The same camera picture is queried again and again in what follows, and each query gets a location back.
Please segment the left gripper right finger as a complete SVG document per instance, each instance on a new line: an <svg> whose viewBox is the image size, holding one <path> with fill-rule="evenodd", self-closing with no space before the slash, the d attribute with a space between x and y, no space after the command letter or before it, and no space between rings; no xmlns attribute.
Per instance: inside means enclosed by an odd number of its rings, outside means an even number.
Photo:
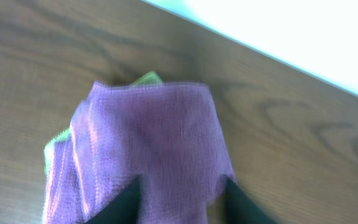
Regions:
<svg viewBox="0 0 358 224"><path fill-rule="evenodd" d="M229 177L224 188L224 217L227 224L277 224Z"/></svg>

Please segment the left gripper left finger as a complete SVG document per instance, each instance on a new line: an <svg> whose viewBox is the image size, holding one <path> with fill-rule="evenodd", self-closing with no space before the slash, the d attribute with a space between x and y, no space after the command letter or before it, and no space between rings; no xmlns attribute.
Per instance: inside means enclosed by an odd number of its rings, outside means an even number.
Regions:
<svg viewBox="0 0 358 224"><path fill-rule="evenodd" d="M136 177L86 224L136 224L141 201L141 179Z"/></svg>

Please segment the purple microfibre cloth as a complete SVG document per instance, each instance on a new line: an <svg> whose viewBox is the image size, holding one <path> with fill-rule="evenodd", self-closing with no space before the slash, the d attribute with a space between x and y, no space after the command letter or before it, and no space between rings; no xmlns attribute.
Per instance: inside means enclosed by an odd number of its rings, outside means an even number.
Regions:
<svg viewBox="0 0 358 224"><path fill-rule="evenodd" d="M85 220L140 176L139 223L206 223L222 176L234 173L204 85L95 84L70 131Z"/></svg>

